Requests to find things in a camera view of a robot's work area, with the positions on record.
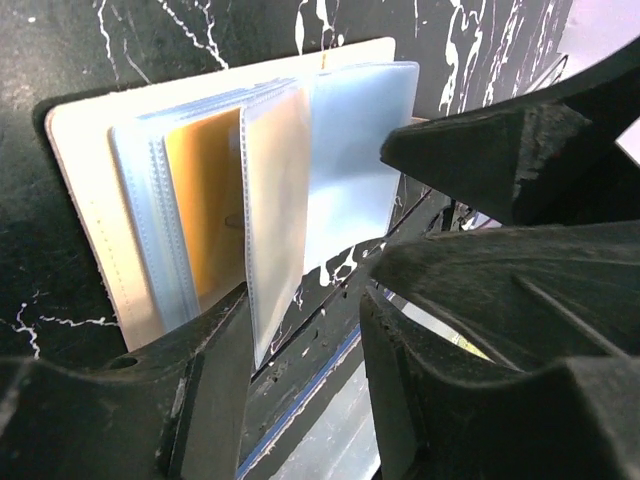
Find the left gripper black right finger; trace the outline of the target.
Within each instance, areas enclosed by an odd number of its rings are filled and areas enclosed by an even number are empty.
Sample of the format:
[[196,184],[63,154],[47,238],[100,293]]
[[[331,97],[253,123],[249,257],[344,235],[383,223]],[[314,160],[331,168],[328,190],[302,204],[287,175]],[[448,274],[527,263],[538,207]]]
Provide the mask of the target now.
[[635,479],[639,362],[570,357],[531,373],[482,359],[360,303],[366,376],[386,479]]

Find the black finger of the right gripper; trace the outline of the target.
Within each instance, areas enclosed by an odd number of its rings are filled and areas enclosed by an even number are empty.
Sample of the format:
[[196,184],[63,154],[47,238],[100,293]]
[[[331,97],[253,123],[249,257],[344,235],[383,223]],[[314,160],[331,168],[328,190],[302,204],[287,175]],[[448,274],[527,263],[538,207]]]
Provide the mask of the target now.
[[394,130],[381,160],[504,225],[531,225],[639,117],[639,42],[559,83]]
[[371,275],[515,370],[639,354],[636,221],[440,234],[386,248]]

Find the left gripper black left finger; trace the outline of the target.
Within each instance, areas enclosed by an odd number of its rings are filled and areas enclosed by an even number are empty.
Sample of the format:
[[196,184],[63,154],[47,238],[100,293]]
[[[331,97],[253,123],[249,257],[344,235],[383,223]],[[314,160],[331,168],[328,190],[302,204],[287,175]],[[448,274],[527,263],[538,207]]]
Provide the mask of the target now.
[[5,479],[231,479],[253,368],[248,292],[101,368],[1,361]]

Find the beige leather card holder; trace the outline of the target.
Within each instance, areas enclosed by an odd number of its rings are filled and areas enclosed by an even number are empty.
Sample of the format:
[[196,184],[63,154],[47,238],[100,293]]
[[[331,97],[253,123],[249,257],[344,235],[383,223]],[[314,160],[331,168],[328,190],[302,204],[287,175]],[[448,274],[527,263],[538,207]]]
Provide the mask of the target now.
[[248,288],[261,363],[303,277],[389,230],[381,147],[420,67],[390,37],[86,98],[45,131],[128,348]]

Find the gold card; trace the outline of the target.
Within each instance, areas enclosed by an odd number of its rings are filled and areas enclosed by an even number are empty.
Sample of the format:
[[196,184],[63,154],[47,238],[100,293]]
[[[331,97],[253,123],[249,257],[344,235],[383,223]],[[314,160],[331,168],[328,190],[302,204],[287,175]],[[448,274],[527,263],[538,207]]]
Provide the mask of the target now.
[[239,113],[234,108],[177,127],[164,140],[203,311],[245,279]]

